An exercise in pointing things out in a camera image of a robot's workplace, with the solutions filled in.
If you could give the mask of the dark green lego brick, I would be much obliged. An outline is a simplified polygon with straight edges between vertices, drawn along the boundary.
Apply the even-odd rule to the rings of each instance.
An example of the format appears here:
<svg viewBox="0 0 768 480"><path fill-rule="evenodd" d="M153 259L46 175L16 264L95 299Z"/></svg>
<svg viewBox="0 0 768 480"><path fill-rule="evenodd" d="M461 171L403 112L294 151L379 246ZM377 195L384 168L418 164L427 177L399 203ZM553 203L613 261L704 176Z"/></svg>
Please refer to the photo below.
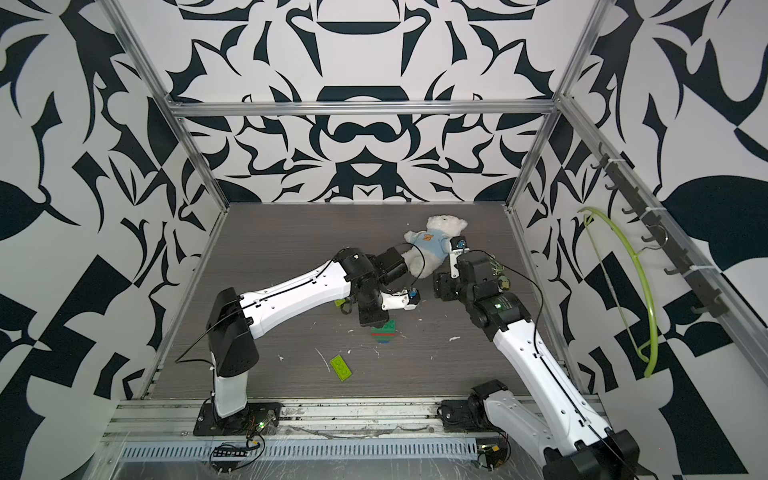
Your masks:
<svg viewBox="0 0 768 480"><path fill-rule="evenodd" d="M394 319L389 320L382 327L371 328L371 334L372 333L388 333L388 332L394 332L394 333L397 332L396 321Z"/></svg>

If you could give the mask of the long lime lego brick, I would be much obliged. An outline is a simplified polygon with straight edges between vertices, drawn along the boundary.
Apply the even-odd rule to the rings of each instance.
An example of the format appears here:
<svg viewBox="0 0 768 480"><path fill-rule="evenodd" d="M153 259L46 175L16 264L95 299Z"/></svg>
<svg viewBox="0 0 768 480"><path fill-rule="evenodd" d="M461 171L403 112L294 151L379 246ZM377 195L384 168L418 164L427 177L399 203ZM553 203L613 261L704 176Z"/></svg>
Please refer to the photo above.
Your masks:
<svg viewBox="0 0 768 480"><path fill-rule="evenodd" d="M336 355L330 361L331 369L341 382L345 382L352 376L352 371L341 355Z"/></svg>

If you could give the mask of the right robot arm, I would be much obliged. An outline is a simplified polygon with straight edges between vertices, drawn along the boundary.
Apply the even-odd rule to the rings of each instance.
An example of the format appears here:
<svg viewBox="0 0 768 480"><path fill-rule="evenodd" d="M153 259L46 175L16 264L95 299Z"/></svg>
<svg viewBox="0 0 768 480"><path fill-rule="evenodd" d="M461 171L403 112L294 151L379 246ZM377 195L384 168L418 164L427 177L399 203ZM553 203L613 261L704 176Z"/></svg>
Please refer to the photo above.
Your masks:
<svg viewBox="0 0 768 480"><path fill-rule="evenodd" d="M435 295L457 300L518 373L535 404L532 413L497 381L469 399L478 423L505 433L546 479L636 479L640 449L585 400L538 335L531 314L502 286L504 268L482 251L457 249L433 275Z"/></svg>

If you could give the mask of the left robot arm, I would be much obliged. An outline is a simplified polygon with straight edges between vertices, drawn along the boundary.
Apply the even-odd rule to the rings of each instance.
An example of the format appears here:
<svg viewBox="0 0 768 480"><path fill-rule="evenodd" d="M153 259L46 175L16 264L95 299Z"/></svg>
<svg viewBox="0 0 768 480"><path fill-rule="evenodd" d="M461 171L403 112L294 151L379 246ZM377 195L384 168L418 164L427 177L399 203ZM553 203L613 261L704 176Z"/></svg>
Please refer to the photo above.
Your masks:
<svg viewBox="0 0 768 480"><path fill-rule="evenodd" d="M407 273L394 247L379 255L343 248L316 269L281 284L245 293L233 288L219 292L204 333L214 371L216 415L224 419L246 409L248 372L259 360L258 339L288 320L339 300L358 308L361 326L380 328L390 320L390 311L413 310L421 300L414 287L390 289Z"/></svg>

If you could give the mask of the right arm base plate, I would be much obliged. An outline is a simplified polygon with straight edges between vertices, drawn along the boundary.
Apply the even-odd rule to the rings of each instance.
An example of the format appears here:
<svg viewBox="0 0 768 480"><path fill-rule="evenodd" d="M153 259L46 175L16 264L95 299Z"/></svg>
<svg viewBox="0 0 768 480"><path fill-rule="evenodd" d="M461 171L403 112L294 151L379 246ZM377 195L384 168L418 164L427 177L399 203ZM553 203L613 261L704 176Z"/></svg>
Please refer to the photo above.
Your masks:
<svg viewBox="0 0 768 480"><path fill-rule="evenodd" d="M437 415L443 427L449 432L496 432L504 430L495 426L488 419L484 401L491 394L508 393L508 387L494 379L472 388L466 400L442 400L437 408Z"/></svg>

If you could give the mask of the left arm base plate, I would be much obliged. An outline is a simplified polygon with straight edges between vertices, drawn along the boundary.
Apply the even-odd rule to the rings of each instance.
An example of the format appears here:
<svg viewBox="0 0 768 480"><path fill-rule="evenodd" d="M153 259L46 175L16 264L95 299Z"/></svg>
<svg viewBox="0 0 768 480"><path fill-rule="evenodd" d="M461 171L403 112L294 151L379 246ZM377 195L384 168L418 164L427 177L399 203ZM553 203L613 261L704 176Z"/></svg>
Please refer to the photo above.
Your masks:
<svg viewBox="0 0 768 480"><path fill-rule="evenodd" d="M206 400L196 417L193 435L196 437L253 437L279 424L283 405L279 402L249 402L246 407L228 417L217 414L211 399Z"/></svg>

